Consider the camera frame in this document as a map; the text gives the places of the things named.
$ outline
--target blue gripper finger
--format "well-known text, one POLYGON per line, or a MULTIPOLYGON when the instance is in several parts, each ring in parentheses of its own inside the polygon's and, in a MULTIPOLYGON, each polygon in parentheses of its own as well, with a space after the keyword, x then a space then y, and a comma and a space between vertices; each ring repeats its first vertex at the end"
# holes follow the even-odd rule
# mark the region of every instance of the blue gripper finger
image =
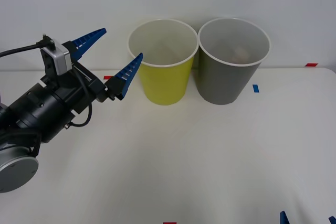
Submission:
POLYGON ((285 211, 282 211, 280 213, 280 224, 289 224, 289 220, 287 218, 285 211))
POLYGON ((82 55, 105 33, 106 29, 102 28, 73 40, 72 43, 75 44, 77 51, 71 54, 71 59, 78 61, 82 58, 82 55))
POLYGON ((336 219, 334 216, 329 217, 329 221, 331 224, 336 224, 336 219))
POLYGON ((137 70, 139 69, 142 59, 143 54, 140 53, 134 60, 131 61, 131 63, 129 63, 126 67, 124 67, 114 76, 114 78, 118 78, 125 82, 121 94, 117 96, 119 100, 122 100, 125 97, 128 87, 130 86, 135 74, 137 73, 137 70))

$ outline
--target white table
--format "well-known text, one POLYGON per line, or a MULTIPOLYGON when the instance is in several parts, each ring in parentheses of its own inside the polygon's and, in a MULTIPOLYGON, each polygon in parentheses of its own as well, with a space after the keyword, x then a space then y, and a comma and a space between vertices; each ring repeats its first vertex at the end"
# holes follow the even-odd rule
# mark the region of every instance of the white table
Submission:
MULTIPOLYGON (((42 76, 0 72, 2 102, 42 76)), ((94 102, 88 126, 42 145, 36 176, 0 194, 0 223, 271 224, 283 210, 291 224, 329 223, 335 152, 330 70, 259 69, 229 105, 204 101, 193 78, 180 102, 155 105, 135 79, 123 101, 94 102)))

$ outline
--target black cable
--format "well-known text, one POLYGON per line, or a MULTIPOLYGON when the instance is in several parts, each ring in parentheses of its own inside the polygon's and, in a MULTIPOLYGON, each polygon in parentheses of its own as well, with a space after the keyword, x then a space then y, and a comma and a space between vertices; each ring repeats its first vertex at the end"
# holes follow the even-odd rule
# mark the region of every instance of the black cable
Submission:
POLYGON ((17 52, 24 52, 24 51, 28 51, 28 50, 33 50, 33 49, 36 49, 36 48, 39 48, 39 47, 40 47, 40 45, 31 45, 31 46, 20 47, 20 48, 8 50, 8 51, 0 52, 0 58, 4 57, 4 56, 7 56, 7 55, 16 54, 17 52))
MULTIPOLYGON (((89 94, 88 88, 86 87, 86 85, 84 83, 84 80, 83 80, 82 76, 80 76, 79 71, 75 67, 73 67, 72 70, 75 73, 78 81, 80 82, 80 85, 84 89, 84 93, 85 93, 88 101, 90 102, 90 94, 89 94)), ((88 118, 86 119, 85 122, 83 122, 81 124, 76 124, 76 123, 70 122, 69 125, 74 126, 74 127, 84 127, 84 126, 86 126, 90 122, 91 117, 92 117, 92 103, 91 102, 89 103, 88 107, 89 107, 89 114, 88 114, 88 118)))
POLYGON ((15 49, 8 50, 8 51, 0 52, 0 58, 7 56, 7 55, 16 54, 17 52, 24 52, 24 51, 29 51, 29 50, 33 50, 37 48, 43 48, 47 46, 52 46, 52 48, 54 49, 55 47, 54 41, 51 40, 48 36, 44 36, 43 39, 37 42, 35 45, 30 45, 26 47, 20 47, 20 48, 15 48, 15 49))

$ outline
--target blue tape marker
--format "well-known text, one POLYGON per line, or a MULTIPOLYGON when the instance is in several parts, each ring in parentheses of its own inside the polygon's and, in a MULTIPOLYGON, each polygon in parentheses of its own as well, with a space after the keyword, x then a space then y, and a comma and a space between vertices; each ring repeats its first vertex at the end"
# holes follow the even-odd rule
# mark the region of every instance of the blue tape marker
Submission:
POLYGON ((255 93, 259 93, 258 85, 253 84, 252 86, 253 86, 253 90, 254 90, 254 92, 255 92, 255 93))

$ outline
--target white wall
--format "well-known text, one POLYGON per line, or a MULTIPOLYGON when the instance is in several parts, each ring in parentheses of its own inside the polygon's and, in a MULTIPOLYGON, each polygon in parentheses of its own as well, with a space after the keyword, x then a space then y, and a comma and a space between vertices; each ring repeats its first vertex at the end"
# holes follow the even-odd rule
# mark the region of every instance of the white wall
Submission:
MULTIPOLYGON (((271 37, 264 67, 336 66, 333 0, 0 0, 0 51, 29 45, 47 33, 60 42, 105 27, 108 33, 81 62, 90 69, 128 63, 128 33, 156 17, 177 18, 199 29, 214 17, 249 19, 271 37)), ((42 69, 38 51, 1 59, 0 70, 42 69)))

